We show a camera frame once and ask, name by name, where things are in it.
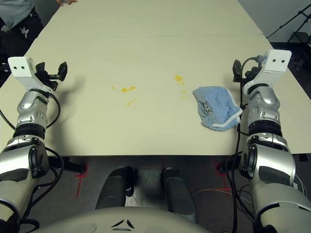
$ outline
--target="person's hand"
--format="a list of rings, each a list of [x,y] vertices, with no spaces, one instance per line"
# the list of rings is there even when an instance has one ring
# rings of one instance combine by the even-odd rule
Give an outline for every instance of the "person's hand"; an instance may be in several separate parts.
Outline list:
[[[63,6],[63,2],[62,0],[55,0],[60,6]],[[70,5],[72,4],[73,2],[78,2],[77,0],[67,0],[67,4]]]

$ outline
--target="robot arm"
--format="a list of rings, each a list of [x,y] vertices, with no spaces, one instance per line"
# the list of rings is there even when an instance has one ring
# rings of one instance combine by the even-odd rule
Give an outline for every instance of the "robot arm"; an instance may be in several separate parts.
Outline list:
[[[49,97],[57,88],[57,82],[50,81],[50,77],[64,80],[67,64],[61,64],[58,74],[50,76],[43,63],[36,67],[35,74],[31,58],[11,57],[8,61],[26,93],[17,107],[19,116],[13,138],[0,154],[0,219],[11,222],[18,232],[38,179],[50,169],[44,142],[46,113]]]
[[[257,57],[261,64],[247,72],[246,79],[238,79],[238,75],[234,79],[242,83],[248,97],[249,137],[239,169],[253,189],[256,232],[311,229],[311,202],[295,175],[295,162],[281,131],[280,103],[272,89],[286,71],[290,56],[290,51],[270,50]],[[241,73],[239,67],[235,61],[235,74]]]

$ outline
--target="gray carpet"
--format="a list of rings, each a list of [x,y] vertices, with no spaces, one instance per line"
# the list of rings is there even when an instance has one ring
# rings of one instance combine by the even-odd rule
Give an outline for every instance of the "gray carpet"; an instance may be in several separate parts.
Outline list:
[[[303,180],[306,189],[311,193],[310,165],[300,162],[295,156],[298,176]],[[41,226],[75,216],[95,209],[101,188],[111,171],[120,166],[138,168],[138,186],[133,198],[127,198],[126,206],[145,206],[166,210],[163,192],[160,187],[160,173],[164,167],[180,170],[189,191],[195,192],[206,188],[221,188],[226,190],[229,183],[225,176],[219,174],[216,166],[225,156],[144,156],[142,157],[91,157],[83,158],[88,165],[86,177],[81,178],[80,192],[77,196],[80,178],[74,173],[65,171],[57,186],[30,213],[30,218],[37,219]],[[247,184],[247,179],[236,172],[237,188]],[[52,174],[40,182],[47,182]],[[250,196],[242,194],[248,200]],[[194,196],[199,224],[213,233],[231,231],[233,220],[232,196],[219,191],[203,191]],[[28,226],[22,226],[21,232],[26,232]],[[238,210],[238,232],[252,232],[252,222]]]

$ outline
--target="blue towel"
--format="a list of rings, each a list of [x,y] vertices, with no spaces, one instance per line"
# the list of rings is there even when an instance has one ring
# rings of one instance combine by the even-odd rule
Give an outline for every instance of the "blue towel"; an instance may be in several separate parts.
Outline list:
[[[225,131],[238,125],[239,108],[230,92],[221,86],[199,87],[193,91],[198,101],[198,112],[202,124],[212,130]]]

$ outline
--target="table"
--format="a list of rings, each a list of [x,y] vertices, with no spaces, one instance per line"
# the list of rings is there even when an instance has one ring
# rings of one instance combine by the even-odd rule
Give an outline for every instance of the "table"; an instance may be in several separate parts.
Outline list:
[[[64,156],[232,154],[236,130],[205,128],[192,91],[224,86],[238,102],[234,60],[272,48],[238,2],[92,2],[60,8],[26,54],[45,61],[49,73],[63,61],[69,66],[55,94],[62,113],[47,130],[47,145]],[[289,70],[275,93],[291,152],[310,152],[311,101]],[[12,122],[23,94],[13,77],[0,89],[0,108]],[[50,119],[55,112],[51,100]],[[13,132],[3,120],[0,126],[3,148]]]

